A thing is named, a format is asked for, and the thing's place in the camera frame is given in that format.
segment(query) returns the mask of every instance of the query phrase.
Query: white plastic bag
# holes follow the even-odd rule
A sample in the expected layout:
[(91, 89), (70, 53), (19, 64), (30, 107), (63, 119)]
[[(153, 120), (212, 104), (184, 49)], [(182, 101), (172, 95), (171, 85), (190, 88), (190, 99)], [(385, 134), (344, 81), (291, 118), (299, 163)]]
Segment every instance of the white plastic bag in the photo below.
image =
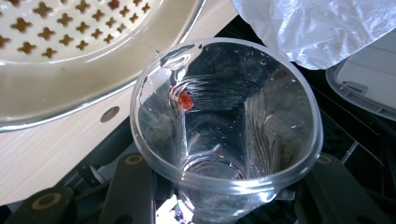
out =
[(270, 49), (329, 68), (396, 27), (396, 0), (232, 0)]

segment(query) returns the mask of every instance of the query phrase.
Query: red fragment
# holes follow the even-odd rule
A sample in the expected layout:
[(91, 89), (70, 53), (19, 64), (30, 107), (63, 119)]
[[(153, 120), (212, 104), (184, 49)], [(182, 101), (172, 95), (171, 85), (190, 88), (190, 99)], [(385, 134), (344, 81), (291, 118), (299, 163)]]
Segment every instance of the red fragment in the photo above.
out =
[(184, 110), (191, 110), (194, 106), (194, 102), (192, 101), (191, 96), (186, 92), (182, 92), (178, 96), (178, 102)]
[(120, 1), (119, 0), (111, 0), (111, 2), (108, 4), (111, 9), (116, 9), (120, 7)]

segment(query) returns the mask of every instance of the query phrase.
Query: wooden surface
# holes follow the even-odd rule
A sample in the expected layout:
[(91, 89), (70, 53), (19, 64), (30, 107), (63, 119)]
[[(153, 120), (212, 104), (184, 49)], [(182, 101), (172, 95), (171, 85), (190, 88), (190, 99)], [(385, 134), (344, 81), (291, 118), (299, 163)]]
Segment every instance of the wooden surface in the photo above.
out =
[[(236, 16), (230, 0), (207, 0), (187, 40), (215, 35)], [(0, 205), (55, 185), (129, 116), (132, 89), (53, 122), (0, 133)], [(111, 107), (120, 112), (106, 123)]]

